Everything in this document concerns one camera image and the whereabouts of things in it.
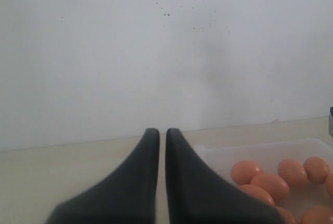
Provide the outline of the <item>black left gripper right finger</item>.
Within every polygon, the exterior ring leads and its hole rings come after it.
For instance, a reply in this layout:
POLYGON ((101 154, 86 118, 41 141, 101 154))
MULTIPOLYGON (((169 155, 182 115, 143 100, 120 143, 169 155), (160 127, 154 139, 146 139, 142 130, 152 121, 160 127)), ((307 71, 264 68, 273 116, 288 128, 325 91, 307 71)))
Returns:
POLYGON ((278 211, 228 183, 197 155, 179 129, 166 132, 170 223, 283 223, 278 211))

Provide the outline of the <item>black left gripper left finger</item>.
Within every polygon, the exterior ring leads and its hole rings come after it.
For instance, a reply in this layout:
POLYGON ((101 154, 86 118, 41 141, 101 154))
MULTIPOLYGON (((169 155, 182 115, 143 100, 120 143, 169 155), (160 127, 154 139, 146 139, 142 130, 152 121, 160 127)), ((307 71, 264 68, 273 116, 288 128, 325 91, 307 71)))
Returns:
POLYGON ((159 131, 145 130, 110 175, 56 206, 46 223, 155 223, 159 131))

